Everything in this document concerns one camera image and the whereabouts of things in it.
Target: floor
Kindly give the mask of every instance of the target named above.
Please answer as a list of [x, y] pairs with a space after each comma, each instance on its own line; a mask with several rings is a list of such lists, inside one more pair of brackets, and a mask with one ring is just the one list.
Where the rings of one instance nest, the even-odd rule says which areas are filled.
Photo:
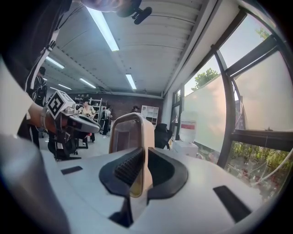
[[[94, 156], [100, 156], [103, 154], [108, 154], [109, 152], [109, 143], [110, 135], [102, 136], [100, 133], [95, 134], [95, 143], [90, 141], [88, 137], [88, 149], [78, 149], [78, 155], [71, 154], [71, 157], [81, 157], [81, 158], [90, 158]], [[39, 138], [40, 149], [48, 150], [48, 141], [49, 136], [45, 134], [44, 138]]]

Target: wristband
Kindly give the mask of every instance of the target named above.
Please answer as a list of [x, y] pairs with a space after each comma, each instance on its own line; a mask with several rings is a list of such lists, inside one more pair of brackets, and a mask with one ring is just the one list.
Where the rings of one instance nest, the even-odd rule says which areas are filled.
[[42, 112], [41, 112], [41, 127], [44, 128], [44, 129], [47, 129], [47, 128], [46, 128], [46, 115], [47, 115], [47, 112], [48, 112], [48, 109], [47, 109], [47, 107], [45, 106], [45, 107], [42, 109]]

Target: black window frame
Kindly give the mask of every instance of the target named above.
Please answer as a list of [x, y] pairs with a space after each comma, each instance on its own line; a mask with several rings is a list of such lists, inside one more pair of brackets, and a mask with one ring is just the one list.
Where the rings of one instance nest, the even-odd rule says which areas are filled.
[[[261, 22], [268, 30], [270, 30], [271, 35], [264, 40], [261, 44], [255, 47], [252, 51], [242, 57], [240, 60], [232, 64], [230, 67], [226, 66], [225, 60], [220, 52], [220, 47], [227, 41], [227, 39], [234, 33], [234, 31], [238, 28], [238, 26], [243, 22], [247, 15], [253, 16], [259, 22]], [[180, 86], [180, 101], [175, 103], [172, 106], [172, 110], [174, 107], [180, 105], [179, 108], [179, 119], [176, 133], [176, 140], [179, 140], [179, 125], [180, 125], [180, 116], [183, 110], [183, 102], [184, 102], [184, 86], [185, 84], [192, 79], [192, 77], [209, 61], [212, 56], [216, 57], [219, 69], [221, 71], [221, 76], [223, 79], [225, 96], [226, 96], [226, 126], [224, 133], [224, 140], [222, 149], [220, 152], [220, 156], [217, 162], [217, 165], [225, 168], [229, 153], [231, 150], [232, 142], [238, 141], [247, 144], [253, 144], [261, 147], [277, 149], [282, 151], [290, 151], [293, 148], [293, 132], [278, 132], [278, 131], [253, 131], [253, 130], [238, 130], [235, 129], [235, 99], [234, 99], [234, 90], [240, 97], [238, 88], [236, 83], [234, 82], [234, 77], [242, 74], [253, 66], [256, 66], [258, 63], [268, 58], [275, 52], [279, 51], [286, 63], [287, 69], [289, 71], [289, 75], [293, 85], [293, 66], [290, 61], [293, 61], [293, 54], [290, 53], [287, 48], [287, 45], [284, 43], [282, 38], [276, 33], [274, 30], [262, 19], [258, 16], [250, 12], [248, 9], [239, 7], [239, 13], [225, 30], [223, 35], [219, 38], [219, 40], [211, 45], [211, 50], [207, 53], [207, 55], [203, 58], [203, 60], [197, 65], [194, 71], [190, 74], [190, 76], [182, 83]]]

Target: chair backrest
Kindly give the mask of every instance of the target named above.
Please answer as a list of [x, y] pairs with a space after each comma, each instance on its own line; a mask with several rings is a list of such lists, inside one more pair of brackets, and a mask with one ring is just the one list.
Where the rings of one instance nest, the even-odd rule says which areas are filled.
[[165, 123], [159, 123], [155, 129], [155, 147], [157, 148], [167, 148], [169, 149], [169, 140], [171, 139], [173, 132], [167, 130], [167, 125]]

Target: red label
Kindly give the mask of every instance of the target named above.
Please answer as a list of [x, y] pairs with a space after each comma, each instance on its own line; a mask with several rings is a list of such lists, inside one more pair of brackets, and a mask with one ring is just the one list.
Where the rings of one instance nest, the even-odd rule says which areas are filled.
[[181, 128], [194, 130], [195, 129], [195, 125], [182, 124], [181, 125]]

